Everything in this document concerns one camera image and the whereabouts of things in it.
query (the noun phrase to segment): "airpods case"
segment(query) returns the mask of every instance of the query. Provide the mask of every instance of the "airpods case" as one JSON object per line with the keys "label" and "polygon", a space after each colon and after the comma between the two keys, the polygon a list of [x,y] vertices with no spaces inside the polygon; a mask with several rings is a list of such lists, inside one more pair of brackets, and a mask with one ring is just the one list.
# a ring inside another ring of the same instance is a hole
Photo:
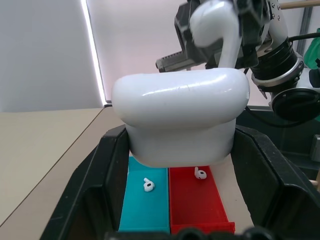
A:
{"label": "airpods case", "polygon": [[208,166],[230,153],[249,92],[233,68],[136,74],[115,82],[112,105],[141,164]]}

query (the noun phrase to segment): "red tray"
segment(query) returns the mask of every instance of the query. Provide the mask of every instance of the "red tray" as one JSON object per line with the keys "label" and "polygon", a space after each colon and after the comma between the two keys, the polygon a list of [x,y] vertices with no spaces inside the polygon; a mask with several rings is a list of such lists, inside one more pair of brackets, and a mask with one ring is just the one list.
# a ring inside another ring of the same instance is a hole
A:
{"label": "red tray", "polygon": [[199,169],[206,172],[206,179],[197,179],[194,167],[169,168],[171,233],[190,227],[204,233],[235,233],[235,223],[228,221],[210,168]]}

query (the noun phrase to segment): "black cable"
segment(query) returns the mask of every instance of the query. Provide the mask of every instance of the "black cable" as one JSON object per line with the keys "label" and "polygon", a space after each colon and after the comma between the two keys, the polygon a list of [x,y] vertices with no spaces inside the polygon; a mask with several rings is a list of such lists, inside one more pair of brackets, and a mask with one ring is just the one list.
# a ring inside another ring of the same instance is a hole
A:
{"label": "black cable", "polygon": [[314,39],[314,38],[320,38],[320,32],[302,34],[302,35],[298,35],[298,36],[291,36],[288,38],[288,40],[289,40],[289,42],[293,42],[296,40]]}
{"label": "black cable", "polygon": [[[243,73],[246,75],[248,72],[249,68],[247,67]],[[280,124],[275,124],[272,122],[269,122],[268,120],[265,120],[263,117],[260,117],[259,115],[255,114],[248,106],[245,107],[245,110],[254,118],[258,119],[260,122],[270,126],[270,127],[274,127],[274,128],[282,128],[282,129],[287,129],[287,128],[293,128],[296,126],[299,126],[301,124],[304,124],[306,121],[298,121],[298,122],[294,122],[294,123],[290,123],[290,124],[284,124],[284,125],[280,125]]]}

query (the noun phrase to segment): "light strip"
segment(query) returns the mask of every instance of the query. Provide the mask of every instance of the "light strip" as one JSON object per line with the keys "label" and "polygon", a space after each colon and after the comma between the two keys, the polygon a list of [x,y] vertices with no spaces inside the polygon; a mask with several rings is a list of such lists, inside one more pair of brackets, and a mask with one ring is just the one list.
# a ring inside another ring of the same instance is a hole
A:
{"label": "light strip", "polygon": [[92,28],[91,28],[87,0],[81,0],[81,6],[82,6],[83,14],[84,14],[86,28],[88,30],[93,66],[94,66],[94,71],[95,71],[96,82],[97,82],[98,88],[99,88],[101,102],[103,105],[106,105],[107,104],[106,95],[105,95],[104,85],[103,85],[102,78],[101,78],[100,66],[99,66],[99,61],[98,61],[96,45],[95,45],[95,41],[94,41],[94,35],[92,32]]}

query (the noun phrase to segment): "blue tray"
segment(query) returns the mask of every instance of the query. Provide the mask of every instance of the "blue tray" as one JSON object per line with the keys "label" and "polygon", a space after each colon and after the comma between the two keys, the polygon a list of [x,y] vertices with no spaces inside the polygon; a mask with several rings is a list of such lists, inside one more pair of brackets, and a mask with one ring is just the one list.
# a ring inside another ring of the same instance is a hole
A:
{"label": "blue tray", "polygon": [[[118,231],[170,233],[168,169],[143,166],[132,156],[128,169]],[[154,182],[152,191],[144,191],[144,178]]]}

